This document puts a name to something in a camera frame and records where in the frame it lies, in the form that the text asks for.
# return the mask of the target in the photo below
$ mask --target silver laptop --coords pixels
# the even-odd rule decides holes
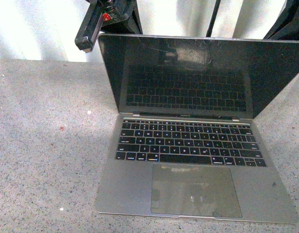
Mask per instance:
[[[102,34],[99,45],[119,112],[99,213],[297,223],[252,120],[299,73],[299,42]]]

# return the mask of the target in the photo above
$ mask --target key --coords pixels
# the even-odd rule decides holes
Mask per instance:
[[[160,153],[168,154],[169,153],[169,147],[168,146],[161,146],[160,147]]]
[[[161,154],[160,161],[168,163],[211,164],[209,156],[198,155]]]
[[[121,130],[120,135],[121,136],[133,136],[134,131],[133,130]]]
[[[148,146],[148,145],[141,145],[140,146],[140,151],[141,152],[149,152],[149,150],[150,150],[150,146]]]
[[[259,147],[258,147],[257,143],[243,142],[242,147],[243,147],[243,149],[246,149],[246,150],[259,150]]]
[[[135,137],[120,137],[119,143],[129,143],[134,144],[135,143]]]
[[[255,159],[257,166],[266,166],[264,159]]]
[[[155,139],[154,138],[147,138],[145,144],[146,145],[154,145],[155,144]]]
[[[240,157],[238,150],[229,150],[231,156]]]
[[[148,153],[148,161],[158,162],[159,154]]]
[[[235,165],[232,157],[225,157],[224,160],[226,165]]]
[[[119,160],[123,160],[125,159],[125,157],[126,157],[126,152],[117,152],[115,158]]]
[[[240,150],[242,157],[248,158],[262,158],[262,153],[259,150]]]
[[[246,136],[248,142],[256,142],[254,136]]]
[[[251,129],[239,129],[240,134],[246,134],[246,135],[252,135],[252,130]]]
[[[212,163],[217,165],[224,165],[224,158],[223,157],[212,157]]]
[[[180,147],[180,153],[181,154],[189,154],[189,148],[188,147]]]
[[[131,144],[119,144],[117,150],[118,151],[139,151],[139,145],[131,145]]]
[[[199,149],[197,147],[191,147],[189,151],[191,154],[199,154]]]
[[[136,153],[127,153],[126,160],[135,160]]]
[[[219,149],[214,149],[214,148],[211,148],[210,149],[210,153],[211,155],[216,155],[216,156],[219,156]]]
[[[179,147],[170,147],[170,153],[179,154],[180,153],[180,148]]]
[[[243,158],[235,158],[235,163],[239,166],[245,166],[245,160]]]

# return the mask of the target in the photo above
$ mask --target granite countertop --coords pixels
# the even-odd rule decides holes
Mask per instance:
[[[0,232],[299,233],[299,223],[98,214],[116,116],[103,64],[0,59]],[[255,121],[299,214],[299,76]]]

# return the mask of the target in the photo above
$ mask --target laptop keyboard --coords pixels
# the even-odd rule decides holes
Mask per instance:
[[[266,166],[249,125],[123,120],[117,160]]]

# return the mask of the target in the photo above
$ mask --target trackpad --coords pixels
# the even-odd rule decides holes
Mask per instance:
[[[242,217],[228,167],[153,165],[151,212]]]

